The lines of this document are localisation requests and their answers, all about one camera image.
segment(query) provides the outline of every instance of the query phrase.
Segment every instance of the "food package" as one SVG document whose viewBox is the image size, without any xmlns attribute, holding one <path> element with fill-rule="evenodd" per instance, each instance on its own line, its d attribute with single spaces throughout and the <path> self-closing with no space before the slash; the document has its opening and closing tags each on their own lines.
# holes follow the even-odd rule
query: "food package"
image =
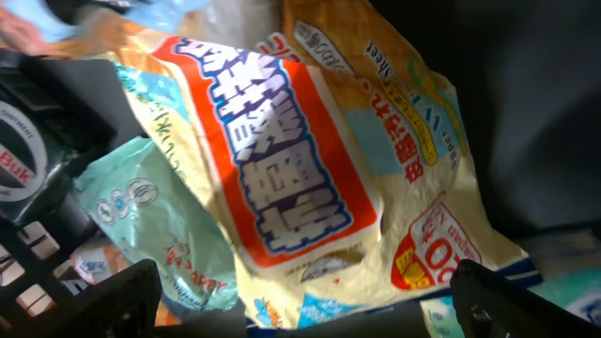
<svg viewBox="0 0 601 338">
<path fill-rule="evenodd" d="M 366 1 L 287 0 L 282 22 L 273 55 L 109 16 L 55 46 L 115 62 L 231 239 L 247 316 L 296 329 L 427 297 L 463 258 L 540 282 L 486 220 L 453 86 Z"/>
<path fill-rule="evenodd" d="M 203 210 L 151 140 L 134 138 L 74 181 L 84 210 L 132 263 L 157 263 L 162 292 L 192 310 L 237 300 L 234 259 Z"/>
<path fill-rule="evenodd" d="M 127 269 L 130 262 L 107 238 L 92 238 L 71 254 L 70 264 L 77 274 L 90 284 L 98 284 L 105 279 Z M 178 325 L 181 321 L 167 306 L 159 302 L 154 325 Z"/>
</svg>

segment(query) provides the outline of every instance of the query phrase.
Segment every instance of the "snack bag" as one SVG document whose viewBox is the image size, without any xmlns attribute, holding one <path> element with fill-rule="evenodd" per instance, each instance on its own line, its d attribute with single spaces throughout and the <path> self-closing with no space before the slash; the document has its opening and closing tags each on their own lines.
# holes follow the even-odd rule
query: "snack bag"
<svg viewBox="0 0 601 338">
<path fill-rule="evenodd" d="M 152 140 L 134 138 L 90 163 L 74 192 L 124 257 L 157 263 L 168 298 L 196 311 L 236 304 L 226 240 Z"/>
<path fill-rule="evenodd" d="M 310 24 L 342 71 L 121 19 L 68 46 L 116 63 L 136 117 L 230 237 L 247 315 L 296 329 L 427 296 L 463 258 L 540 281 L 486 220 L 453 86 L 363 0 L 283 13 L 281 37 Z"/>
</svg>

